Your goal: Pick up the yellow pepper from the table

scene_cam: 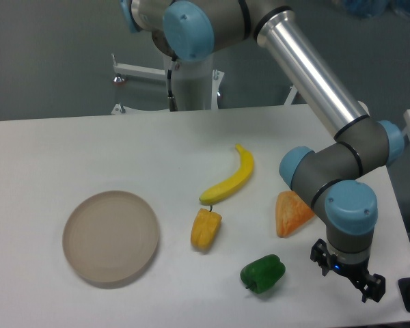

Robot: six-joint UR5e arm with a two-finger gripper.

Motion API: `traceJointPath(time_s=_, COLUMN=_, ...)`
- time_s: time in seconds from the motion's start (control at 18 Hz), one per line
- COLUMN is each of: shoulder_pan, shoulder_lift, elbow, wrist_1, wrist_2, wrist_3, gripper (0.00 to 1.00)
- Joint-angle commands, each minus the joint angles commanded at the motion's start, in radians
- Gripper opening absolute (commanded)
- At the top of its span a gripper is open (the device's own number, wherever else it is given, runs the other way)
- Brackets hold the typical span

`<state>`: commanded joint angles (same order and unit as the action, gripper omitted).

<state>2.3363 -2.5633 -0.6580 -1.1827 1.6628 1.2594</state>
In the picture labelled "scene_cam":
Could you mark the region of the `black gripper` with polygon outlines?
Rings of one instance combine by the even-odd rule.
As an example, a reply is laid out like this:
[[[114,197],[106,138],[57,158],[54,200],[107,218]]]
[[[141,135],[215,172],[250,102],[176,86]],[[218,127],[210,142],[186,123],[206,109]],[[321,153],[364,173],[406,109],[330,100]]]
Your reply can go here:
[[[310,252],[310,260],[320,267],[322,276],[333,271],[346,277],[361,292],[363,303],[368,299],[378,303],[385,295],[385,277],[368,272],[369,258],[367,251],[357,254],[329,252],[321,238],[314,243]]]

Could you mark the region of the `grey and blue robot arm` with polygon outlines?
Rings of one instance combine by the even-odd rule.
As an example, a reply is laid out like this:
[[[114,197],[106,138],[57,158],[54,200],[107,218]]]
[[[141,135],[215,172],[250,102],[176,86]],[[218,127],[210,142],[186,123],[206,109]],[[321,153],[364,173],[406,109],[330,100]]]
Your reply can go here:
[[[310,258],[337,273],[363,300],[380,301],[385,278],[368,263],[378,218],[377,197],[359,178],[390,164],[405,142],[400,129],[374,121],[330,71],[284,1],[121,1],[131,32],[162,33],[170,53],[198,62],[253,38],[267,49],[334,138],[320,152],[297,147],[282,159],[285,183],[324,222],[326,239]]]

